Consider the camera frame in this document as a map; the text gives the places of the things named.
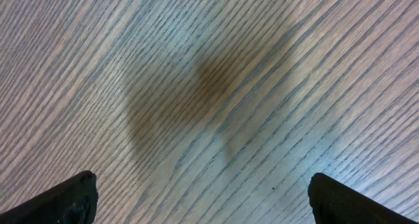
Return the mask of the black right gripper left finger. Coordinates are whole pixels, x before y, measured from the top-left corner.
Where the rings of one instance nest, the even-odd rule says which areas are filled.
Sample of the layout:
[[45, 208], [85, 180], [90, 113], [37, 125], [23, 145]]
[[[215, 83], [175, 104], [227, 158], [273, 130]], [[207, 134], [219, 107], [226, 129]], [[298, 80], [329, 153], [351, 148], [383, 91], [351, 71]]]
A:
[[91, 224], [98, 205], [96, 175], [90, 170], [63, 181], [1, 214], [2, 223]]

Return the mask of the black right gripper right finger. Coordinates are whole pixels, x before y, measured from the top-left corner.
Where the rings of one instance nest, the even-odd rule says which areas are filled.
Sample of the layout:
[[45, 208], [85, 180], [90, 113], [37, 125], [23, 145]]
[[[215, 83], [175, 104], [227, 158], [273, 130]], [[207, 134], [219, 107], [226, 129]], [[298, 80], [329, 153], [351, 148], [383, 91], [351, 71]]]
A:
[[417, 224], [322, 173], [312, 176], [308, 197], [317, 224]]

